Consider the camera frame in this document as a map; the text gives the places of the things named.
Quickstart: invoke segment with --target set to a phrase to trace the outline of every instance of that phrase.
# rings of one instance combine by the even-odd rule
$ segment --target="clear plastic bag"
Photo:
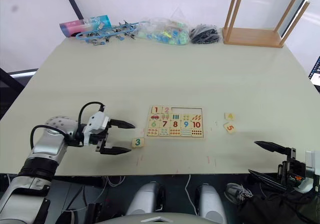
[[[181,16],[182,12],[177,9],[171,19],[153,18],[142,21],[139,23],[136,36],[171,45],[187,44],[190,41],[189,29]]]
[[[191,43],[216,43],[221,34],[215,25],[199,24],[190,32]]]

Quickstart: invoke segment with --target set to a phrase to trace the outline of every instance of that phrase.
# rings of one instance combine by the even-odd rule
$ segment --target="wooden puzzle piece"
[[[169,128],[170,127],[170,121],[166,121],[166,120],[160,121],[159,127],[160,128]]]
[[[182,114],[181,121],[188,121],[190,120],[190,114]]]
[[[192,135],[192,137],[201,138],[204,136],[204,132],[202,129],[192,129],[191,135]]]
[[[164,114],[170,114],[171,113],[171,107],[162,107],[162,113]]]
[[[170,121],[170,127],[171,128],[180,128],[181,122],[180,121]]]
[[[169,128],[159,128],[159,136],[169,136]]]
[[[148,128],[147,136],[158,136],[159,128]]]
[[[191,128],[202,129],[202,121],[191,121]]]
[[[158,128],[160,124],[159,120],[149,120],[148,127],[149,128]]]
[[[180,136],[180,128],[170,128],[170,136]]]
[[[181,129],[181,136],[182,137],[191,137],[192,136],[191,129]]]
[[[160,120],[160,115],[161,115],[161,114],[150,113],[148,120]]]
[[[235,126],[234,126],[234,124],[232,124],[232,123],[226,123],[226,124],[224,124],[224,128],[227,130],[227,132],[228,133],[234,133],[234,132],[236,132],[236,128],[235,128]]]
[[[201,114],[193,114],[191,115],[191,121],[202,121],[202,115]]]
[[[224,118],[226,120],[232,121],[236,119],[236,115],[234,113],[224,113]]]
[[[180,121],[181,120],[181,114],[179,113],[172,113],[171,114],[171,121]]]
[[[160,120],[162,121],[170,121],[170,114],[160,114]]]
[[[153,106],[151,113],[161,113],[162,112],[162,106]]]
[[[133,138],[132,139],[132,147],[133,148],[141,148],[145,145],[144,138]]]
[[[191,129],[191,121],[181,121],[181,129]]]

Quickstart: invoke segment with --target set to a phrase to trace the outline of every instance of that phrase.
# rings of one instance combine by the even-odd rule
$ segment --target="white table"
[[[146,139],[146,146],[109,156],[95,146],[69,147],[57,175],[152,175],[276,172],[284,155],[255,140],[320,149],[320,95],[286,48],[219,44],[170,46],[147,40],[92,46],[66,39],[46,60],[0,123],[0,173],[17,173],[30,152],[33,126],[56,115],[77,119],[100,101],[114,119],[108,141],[130,147],[143,137],[151,105],[203,108],[203,140]],[[88,107],[86,122],[97,111]],[[224,112],[234,112],[230,135]],[[42,131],[37,131],[35,140]]]

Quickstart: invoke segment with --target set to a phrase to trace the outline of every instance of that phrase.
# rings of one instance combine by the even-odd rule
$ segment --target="red number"
[[[199,128],[201,126],[200,122],[192,122],[193,123],[193,127],[197,127]]]

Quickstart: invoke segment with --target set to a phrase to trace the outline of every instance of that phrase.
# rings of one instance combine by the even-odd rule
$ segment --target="puzzle board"
[[[157,138],[204,138],[202,108],[152,106],[145,133]]]

